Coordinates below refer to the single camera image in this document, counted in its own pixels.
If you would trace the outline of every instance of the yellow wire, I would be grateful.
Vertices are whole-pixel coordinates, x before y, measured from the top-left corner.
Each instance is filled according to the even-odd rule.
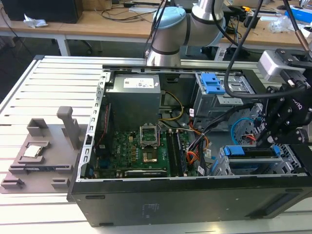
[[[184,106],[182,105],[182,103],[179,101],[179,99],[177,99],[177,97],[175,95],[173,95],[172,93],[168,92],[168,91],[165,91],[165,93],[168,93],[170,95],[172,95],[174,97],[174,99],[180,104],[181,106],[181,112],[180,114],[177,116],[177,117],[174,117],[174,118],[160,118],[159,120],[164,120],[164,121],[172,121],[172,120],[176,120],[176,119],[179,119],[181,118],[181,116],[183,115],[183,112],[184,112]]]

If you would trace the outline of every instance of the floor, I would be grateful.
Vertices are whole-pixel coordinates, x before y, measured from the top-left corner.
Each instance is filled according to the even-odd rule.
[[[59,55],[57,43],[52,43],[50,39],[21,38],[32,55]],[[15,82],[20,78],[27,66],[32,61],[32,55],[22,46],[20,40],[14,39],[16,46],[10,48],[5,46],[0,49],[0,102],[5,98]],[[89,41],[93,48],[93,54],[88,55],[88,48],[79,40],[70,40],[69,47],[72,56],[95,56],[95,57],[128,57],[140,58],[143,52],[143,43],[129,42],[103,42],[103,51],[100,51],[99,41]],[[200,47],[190,47],[189,54],[185,56],[186,47],[180,50],[182,59],[206,60],[207,56],[200,53]],[[226,56],[225,60],[230,60],[231,55]],[[259,54],[251,54],[248,61],[258,61]]]

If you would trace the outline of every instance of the table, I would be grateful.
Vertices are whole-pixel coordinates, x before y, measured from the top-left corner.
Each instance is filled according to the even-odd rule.
[[[289,4],[299,6],[298,1],[289,1]],[[283,5],[283,1],[275,0],[275,2],[266,5],[266,8],[276,9],[280,5]],[[269,23],[270,22],[259,20],[256,28],[252,29],[248,34],[244,47],[247,49],[259,50],[276,50],[277,48],[303,50],[294,31],[271,33],[268,29]],[[238,32],[240,32],[241,35],[246,32],[246,28],[242,22],[238,25]],[[222,38],[220,43],[217,45],[219,48],[217,50],[215,60],[222,61],[226,49],[230,45],[231,43],[226,38]]]
[[[0,104],[0,181],[16,157],[31,118],[61,124],[60,105],[73,107],[73,117],[88,124],[102,64],[143,65],[141,58],[97,58],[45,56],[34,60]],[[225,69],[228,62],[182,60],[184,66]],[[261,77],[256,63],[236,62],[236,69],[252,69]],[[265,86],[271,83],[261,79]],[[0,194],[0,233],[312,233],[312,198],[291,207],[274,219],[91,228],[66,194]]]
[[[282,1],[276,0],[275,3],[270,3],[268,6],[277,7],[282,4]],[[298,2],[290,1],[290,4],[298,5]],[[110,13],[118,14],[122,11],[126,11],[126,9],[113,9]],[[126,18],[135,15],[136,13],[126,12],[112,17]],[[152,15],[146,15],[144,18],[151,21]],[[77,24],[49,22],[49,26],[36,29],[26,26],[21,21],[10,21],[7,15],[5,15],[5,19],[19,37],[56,39],[62,56],[70,55],[67,39],[145,42],[151,30],[151,23],[148,21],[115,22],[102,18],[99,12],[95,11],[84,11]],[[266,28],[268,24],[268,22],[259,21],[257,27],[249,33],[244,46],[250,49],[276,49],[280,47],[301,49],[294,32],[272,34]],[[245,30],[242,25],[239,26],[238,31],[240,33],[243,34]],[[0,36],[14,36],[1,17]],[[225,49],[229,45],[230,42],[225,38],[220,41],[215,60],[223,59]]]

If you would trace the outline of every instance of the green motherboard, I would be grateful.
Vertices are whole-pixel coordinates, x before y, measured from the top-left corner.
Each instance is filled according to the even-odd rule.
[[[120,178],[128,170],[165,171],[170,177],[167,132],[159,132],[158,147],[140,145],[140,132],[114,132],[112,154],[99,157],[95,171],[99,178]],[[189,146],[187,132],[180,132],[182,147]],[[155,140],[154,133],[145,133],[144,141]]]

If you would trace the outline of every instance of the plastic bag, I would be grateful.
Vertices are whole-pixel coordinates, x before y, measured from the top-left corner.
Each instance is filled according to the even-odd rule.
[[[269,23],[269,30],[272,33],[280,33],[288,31],[288,27],[292,24],[291,20],[287,16],[279,17],[276,21]]]

